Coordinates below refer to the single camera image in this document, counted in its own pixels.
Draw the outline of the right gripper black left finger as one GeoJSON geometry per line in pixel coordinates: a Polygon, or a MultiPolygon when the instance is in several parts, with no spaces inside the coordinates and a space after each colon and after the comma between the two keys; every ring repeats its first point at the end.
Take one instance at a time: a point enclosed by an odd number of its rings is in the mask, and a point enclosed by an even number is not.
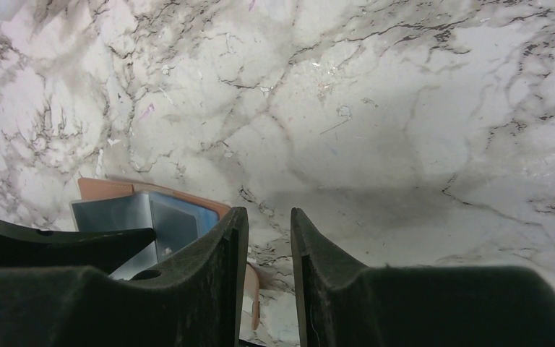
{"type": "Polygon", "coordinates": [[[129,280],[91,266],[0,267],[0,346],[237,346],[248,235],[234,207],[129,280]]]}

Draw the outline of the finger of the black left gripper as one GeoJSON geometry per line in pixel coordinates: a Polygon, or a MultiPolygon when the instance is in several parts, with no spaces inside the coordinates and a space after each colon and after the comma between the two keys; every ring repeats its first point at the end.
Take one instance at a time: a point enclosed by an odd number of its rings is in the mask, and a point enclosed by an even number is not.
{"type": "Polygon", "coordinates": [[[82,233],[0,220],[0,267],[91,266],[111,274],[154,240],[151,228],[82,233]]]}

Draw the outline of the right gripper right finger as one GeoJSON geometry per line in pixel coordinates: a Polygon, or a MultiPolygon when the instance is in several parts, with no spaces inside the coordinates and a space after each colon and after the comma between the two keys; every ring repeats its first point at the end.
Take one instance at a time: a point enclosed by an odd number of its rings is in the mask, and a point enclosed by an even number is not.
{"type": "Polygon", "coordinates": [[[370,267],[291,211],[302,346],[555,346],[555,292],[525,267],[370,267]]]}

